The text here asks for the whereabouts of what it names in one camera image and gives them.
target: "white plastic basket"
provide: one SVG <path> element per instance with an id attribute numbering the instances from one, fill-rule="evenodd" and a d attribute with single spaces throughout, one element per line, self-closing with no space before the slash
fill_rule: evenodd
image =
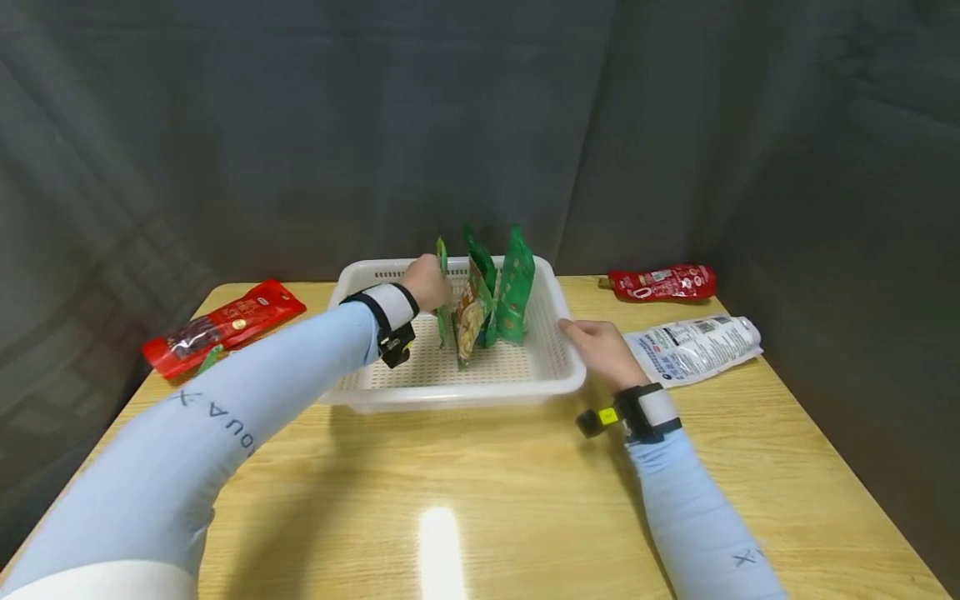
<path id="1" fill-rule="evenodd" d="M 377 283 L 399 281 L 412 260 L 353 263 L 340 273 L 329 307 Z M 377 361 L 342 378 L 320 402 L 376 413 L 539 404 L 579 389 L 587 368 L 557 327 L 558 319 L 570 317 L 564 293 L 550 263 L 539 256 L 534 262 L 537 271 L 527 304 L 527 332 L 522 346 L 500 340 L 492 348 L 476 348 L 469 366 L 459 370 L 456 351 L 440 348 L 437 319 L 421 314 L 413 321 L 417 340 L 410 360 L 396 369 Z M 493 264 L 499 271 L 503 256 L 494 256 Z M 453 298 L 458 299 L 467 282 L 468 259 L 451 256 L 447 265 Z"/>

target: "white packet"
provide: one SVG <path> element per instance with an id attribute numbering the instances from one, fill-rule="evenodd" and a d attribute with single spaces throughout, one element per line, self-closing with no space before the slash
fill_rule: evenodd
<path id="1" fill-rule="evenodd" d="M 763 353 L 760 332 L 746 317 L 715 315 L 623 337 L 647 376 L 664 388 L 703 381 Z"/>

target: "wrist tracker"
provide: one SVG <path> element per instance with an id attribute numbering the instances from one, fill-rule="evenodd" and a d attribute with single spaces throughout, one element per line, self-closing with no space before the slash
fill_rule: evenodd
<path id="1" fill-rule="evenodd" d="M 399 283 L 381 283 L 347 296 L 341 304 L 363 302 L 376 318 L 377 347 L 380 357 L 391 369 L 410 359 L 410 346 L 416 335 L 410 322 L 420 307 L 407 288 Z"/>
<path id="2" fill-rule="evenodd" d="M 659 383 L 634 386 L 613 395 L 613 405 L 592 409 L 577 417 L 577 426 L 594 438 L 616 422 L 627 429 L 627 444 L 657 444 L 663 436 L 683 427 L 670 394 Z"/>

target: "red sauce packet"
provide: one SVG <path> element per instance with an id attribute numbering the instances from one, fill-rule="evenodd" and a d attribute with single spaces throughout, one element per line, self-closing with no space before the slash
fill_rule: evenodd
<path id="1" fill-rule="evenodd" d="M 717 291 L 717 278 L 704 265 L 676 265 L 667 269 L 629 273 L 610 271 L 609 282 L 601 287 L 613 289 L 616 296 L 628 302 L 649 300 L 696 300 L 710 298 Z"/>
<path id="2" fill-rule="evenodd" d="M 279 281 L 267 279 L 240 300 L 154 338 L 141 351 L 158 373 L 171 379 L 202 363 L 207 351 L 217 344 L 233 348 L 305 310 L 306 306 Z"/>

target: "light blue sleeve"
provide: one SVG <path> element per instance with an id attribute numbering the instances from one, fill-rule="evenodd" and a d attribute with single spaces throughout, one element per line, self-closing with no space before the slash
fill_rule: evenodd
<path id="1" fill-rule="evenodd" d="M 681 600 L 785 598 L 740 515 L 713 483 L 686 433 L 629 444 L 647 522 Z"/>
<path id="2" fill-rule="evenodd" d="M 377 359 L 376 320 L 350 302 L 224 359 L 117 434 L 35 532 L 0 596 L 118 560 L 196 576 L 230 476 L 346 374 Z"/>

